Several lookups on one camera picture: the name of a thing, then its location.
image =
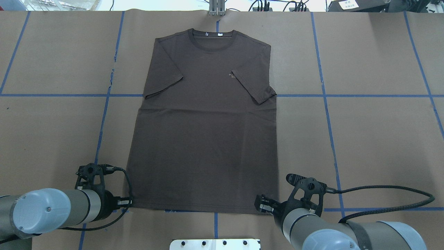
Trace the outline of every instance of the crew neckline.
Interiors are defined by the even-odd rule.
[[[200,50],[210,51],[210,52],[217,52],[217,51],[226,50],[234,43],[234,41],[236,40],[237,34],[238,34],[238,32],[236,30],[232,30],[230,32],[206,32],[206,31],[195,30],[193,28],[188,30],[188,36],[190,38],[191,43]],[[194,37],[195,35],[207,36],[207,37],[231,37],[231,41],[230,41],[230,43],[228,43],[220,48],[208,48],[208,47],[205,47],[202,44],[198,43],[196,41],[196,38]]]

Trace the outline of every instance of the white sticker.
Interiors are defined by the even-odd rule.
[[[355,0],[346,0],[346,1],[342,1],[339,2],[339,5],[341,6],[342,9],[354,9],[354,8],[359,8],[358,4],[356,3]]]

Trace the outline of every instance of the white plate with holes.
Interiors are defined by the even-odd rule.
[[[259,239],[173,240],[170,250],[260,250]]]

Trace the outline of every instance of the dark gray t-shirt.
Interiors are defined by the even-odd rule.
[[[134,206],[257,214],[278,198],[271,46],[238,31],[157,38],[127,170]]]

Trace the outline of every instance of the shirt sleeve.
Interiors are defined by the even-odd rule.
[[[143,96],[159,94],[183,78],[182,73],[156,38]]]
[[[266,45],[258,55],[232,70],[258,104],[276,95],[270,86],[270,53],[271,46]]]

